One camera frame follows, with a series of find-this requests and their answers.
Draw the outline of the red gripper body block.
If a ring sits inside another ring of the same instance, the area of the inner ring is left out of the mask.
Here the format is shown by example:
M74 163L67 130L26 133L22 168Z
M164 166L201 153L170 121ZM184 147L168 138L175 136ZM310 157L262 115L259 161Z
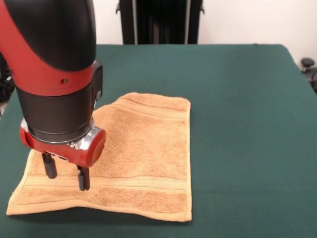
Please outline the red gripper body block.
M106 132L103 129L94 127L75 145L69 144L48 144L36 140L23 127L19 129L22 143L27 147L42 153L51 153L67 159L70 163L89 168L101 156L105 146Z

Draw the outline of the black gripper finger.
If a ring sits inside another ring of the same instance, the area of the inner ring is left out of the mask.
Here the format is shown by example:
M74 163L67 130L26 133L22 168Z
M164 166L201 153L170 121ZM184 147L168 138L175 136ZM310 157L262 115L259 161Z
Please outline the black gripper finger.
M48 178L54 179L57 176L55 160L50 153L42 153L42 159Z
M89 168L77 166L77 169L79 171L79 174L78 174L79 189L81 191L89 190L90 189Z

